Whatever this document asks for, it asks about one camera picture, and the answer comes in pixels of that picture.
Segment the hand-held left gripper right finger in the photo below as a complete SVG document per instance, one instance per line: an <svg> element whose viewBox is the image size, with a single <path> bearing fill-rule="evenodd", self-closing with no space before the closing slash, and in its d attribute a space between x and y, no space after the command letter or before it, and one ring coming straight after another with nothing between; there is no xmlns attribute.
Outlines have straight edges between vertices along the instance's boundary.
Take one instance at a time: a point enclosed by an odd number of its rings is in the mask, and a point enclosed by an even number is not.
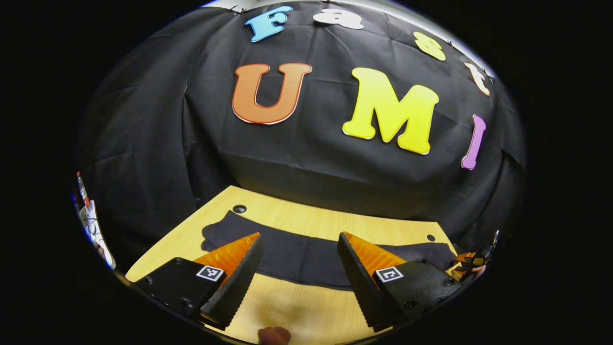
<svg viewBox="0 0 613 345"><path fill-rule="evenodd" d="M348 232L337 253L368 327L410 324L458 295L463 284L425 258L407 261Z"/></svg>

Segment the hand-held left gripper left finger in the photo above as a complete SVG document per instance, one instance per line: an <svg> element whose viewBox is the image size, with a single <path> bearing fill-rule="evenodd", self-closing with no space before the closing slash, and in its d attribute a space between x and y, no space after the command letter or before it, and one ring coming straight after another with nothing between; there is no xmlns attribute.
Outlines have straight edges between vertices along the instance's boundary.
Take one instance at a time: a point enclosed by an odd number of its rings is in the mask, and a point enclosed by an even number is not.
<svg viewBox="0 0 613 345"><path fill-rule="evenodd" d="M236 315L263 257L253 233L195 260L175 257L136 285L177 314L225 330Z"/></svg>

